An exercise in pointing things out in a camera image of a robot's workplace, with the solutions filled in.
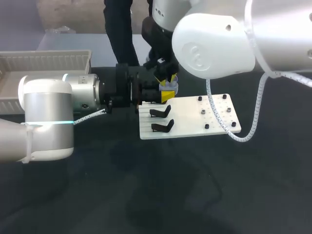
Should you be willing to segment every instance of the white tray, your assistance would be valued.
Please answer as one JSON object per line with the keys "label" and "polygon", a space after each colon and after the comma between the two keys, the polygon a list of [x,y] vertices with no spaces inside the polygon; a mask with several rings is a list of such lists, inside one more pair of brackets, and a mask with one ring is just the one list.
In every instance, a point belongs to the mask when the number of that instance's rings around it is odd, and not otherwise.
{"label": "white tray", "polygon": [[[230,130],[233,133],[239,133],[241,126],[231,97],[228,94],[226,99],[222,97],[223,94],[213,95],[216,108]],[[164,111],[168,105],[171,105],[171,111],[167,118],[151,117],[150,109]],[[169,133],[153,132],[152,123],[167,125],[171,119],[174,119],[175,124]],[[144,102],[139,106],[139,121],[140,138],[143,140],[226,134],[217,122],[207,96],[202,96],[202,101],[198,101],[198,96],[176,97],[168,100],[165,105]],[[236,122],[236,127],[232,127],[232,122]],[[205,129],[206,124],[209,124],[209,129]]]}

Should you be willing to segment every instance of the black bolt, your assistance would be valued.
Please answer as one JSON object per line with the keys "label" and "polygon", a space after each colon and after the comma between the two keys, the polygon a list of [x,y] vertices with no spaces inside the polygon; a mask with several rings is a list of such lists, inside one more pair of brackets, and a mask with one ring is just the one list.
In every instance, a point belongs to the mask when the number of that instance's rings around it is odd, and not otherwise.
{"label": "black bolt", "polygon": [[81,107],[82,107],[83,109],[88,109],[88,108],[89,108],[89,106],[88,106],[87,104],[82,104]]}

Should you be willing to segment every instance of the yellow object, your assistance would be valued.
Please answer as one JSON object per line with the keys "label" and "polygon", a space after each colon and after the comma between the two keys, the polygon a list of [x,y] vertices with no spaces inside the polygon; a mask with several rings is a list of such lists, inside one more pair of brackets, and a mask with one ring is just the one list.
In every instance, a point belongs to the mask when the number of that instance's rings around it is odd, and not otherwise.
{"label": "yellow object", "polygon": [[166,80],[159,81],[159,79],[156,78],[156,80],[160,83],[161,86],[166,86]]}
{"label": "yellow object", "polygon": [[161,91],[161,103],[164,103],[165,101],[168,101],[169,99],[172,99],[174,97],[174,91]]}
{"label": "yellow object", "polygon": [[177,75],[177,73],[175,73],[175,74],[173,74],[173,75],[171,76],[171,81],[170,81],[170,82],[172,82],[172,81],[174,80],[174,78],[176,77],[176,75]]}
{"label": "yellow object", "polygon": [[[173,74],[173,75],[171,76],[170,82],[172,82],[172,81],[174,80],[174,78],[176,77],[176,75],[177,75],[177,73],[175,73],[175,74]],[[157,77],[155,77],[155,78],[156,78],[156,80],[160,83],[161,86],[166,86],[166,80],[165,80],[165,79],[164,79],[163,81],[159,81],[159,79],[157,79]]]}

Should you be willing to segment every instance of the black clip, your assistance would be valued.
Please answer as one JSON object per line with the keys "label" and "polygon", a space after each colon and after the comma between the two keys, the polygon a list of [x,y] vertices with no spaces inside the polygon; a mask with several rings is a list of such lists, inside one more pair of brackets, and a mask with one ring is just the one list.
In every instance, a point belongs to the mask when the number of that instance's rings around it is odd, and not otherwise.
{"label": "black clip", "polygon": [[166,118],[168,114],[170,113],[170,111],[171,111],[171,105],[168,105],[165,111],[158,111],[158,110],[151,109],[150,114],[151,114],[151,117]]}
{"label": "black clip", "polygon": [[174,124],[175,124],[175,121],[173,119],[171,119],[167,126],[152,123],[151,127],[152,127],[153,132],[168,133],[168,132],[170,132],[170,130],[172,129]]}

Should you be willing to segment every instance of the person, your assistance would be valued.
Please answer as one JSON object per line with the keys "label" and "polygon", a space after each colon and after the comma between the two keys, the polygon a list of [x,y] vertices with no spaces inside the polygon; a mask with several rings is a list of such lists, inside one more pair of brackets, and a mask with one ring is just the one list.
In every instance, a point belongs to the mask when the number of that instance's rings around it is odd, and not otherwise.
{"label": "person", "polygon": [[[104,0],[105,28],[118,63],[139,66],[132,41],[131,5],[133,0]],[[152,15],[153,0],[147,0]]]}

